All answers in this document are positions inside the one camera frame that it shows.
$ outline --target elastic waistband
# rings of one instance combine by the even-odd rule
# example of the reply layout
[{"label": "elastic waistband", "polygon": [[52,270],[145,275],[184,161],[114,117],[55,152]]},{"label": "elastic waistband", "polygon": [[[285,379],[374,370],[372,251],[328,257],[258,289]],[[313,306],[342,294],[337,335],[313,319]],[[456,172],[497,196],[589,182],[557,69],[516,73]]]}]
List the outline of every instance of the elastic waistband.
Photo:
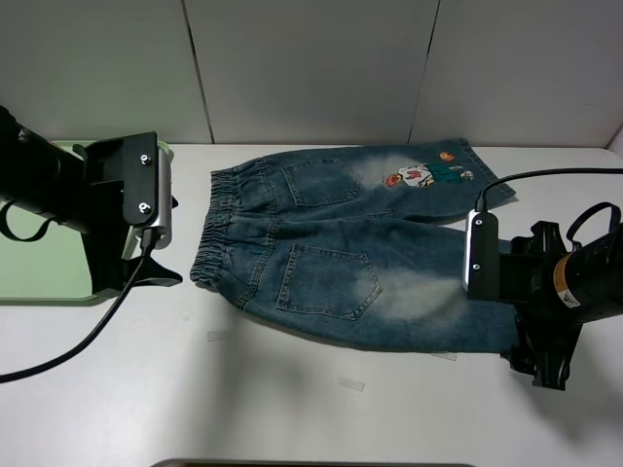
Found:
[{"label": "elastic waistband", "polygon": [[210,207],[203,224],[202,239],[191,268],[191,280],[211,286],[223,267],[227,231],[231,225],[236,180],[232,169],[211,173]]}]

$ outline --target denim shorts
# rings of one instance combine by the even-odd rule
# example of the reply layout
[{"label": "denim shorts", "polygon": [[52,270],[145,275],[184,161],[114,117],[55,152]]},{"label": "denim shorts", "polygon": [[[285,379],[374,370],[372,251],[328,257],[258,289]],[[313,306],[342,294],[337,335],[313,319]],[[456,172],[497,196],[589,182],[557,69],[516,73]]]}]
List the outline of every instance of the denim shorts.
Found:
[{"label": "denim shorts", "polygon": [[[191,278],[298,333],[370,349],[503,352],[514,308],[468,301],[464,217],[494,174],[462,139],[287,152],[211,174]],[[493,188],[489,205],[512,197]]]}]

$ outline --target cartoon patch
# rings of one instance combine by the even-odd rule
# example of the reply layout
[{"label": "cartoon patch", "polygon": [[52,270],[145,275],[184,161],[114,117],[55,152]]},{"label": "cartoon patch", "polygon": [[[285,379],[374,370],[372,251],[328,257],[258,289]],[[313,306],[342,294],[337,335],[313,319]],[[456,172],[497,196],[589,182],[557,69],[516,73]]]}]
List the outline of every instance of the cartoon patch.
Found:
[{"label": "cartoon patch", "polygon": [[455,159],[455,157],[450,153],[444,152],[444,153],[439,154],[439,159],[441,159],[443,162],[452,162]]},{"label": "cartoon patch", "polygon": [[427,163],[402,167],[398,173],[392,173],[385,180],[389,187],[404,181],[410,187],[428,187],[435,182],[460,183],[463,180],[472,180],[474,174],[460,165],[447,166],[443,163]]}]

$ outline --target back pocket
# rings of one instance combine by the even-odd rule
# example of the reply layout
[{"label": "back pocket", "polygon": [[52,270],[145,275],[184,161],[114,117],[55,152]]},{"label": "back pocket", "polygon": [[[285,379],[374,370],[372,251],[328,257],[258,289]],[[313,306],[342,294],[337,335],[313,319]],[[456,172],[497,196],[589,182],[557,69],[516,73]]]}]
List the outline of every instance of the back pocket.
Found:
[{"label": "back pocket", "polygon": [[382,291],[364,253],[294,244],[276,307],[355,320]]},{"label": "back pocket", "polygon": [[339,159],[288,165],[282,170],[297,206],[322,206],[357,198],[361,176]]}]

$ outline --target screw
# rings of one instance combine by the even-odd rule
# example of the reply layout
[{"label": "screw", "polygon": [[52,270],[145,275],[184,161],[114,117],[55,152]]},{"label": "screw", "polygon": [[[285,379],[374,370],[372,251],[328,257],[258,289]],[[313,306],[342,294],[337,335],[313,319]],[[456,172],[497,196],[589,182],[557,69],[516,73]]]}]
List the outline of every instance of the screw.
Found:
[{"label": "screw", "polygon": [[152,206],[150,206],[146,202],[141,202],[138,205],[138,210],[141,212],[141,214],[149,214],[150,212],[152,212]]}]

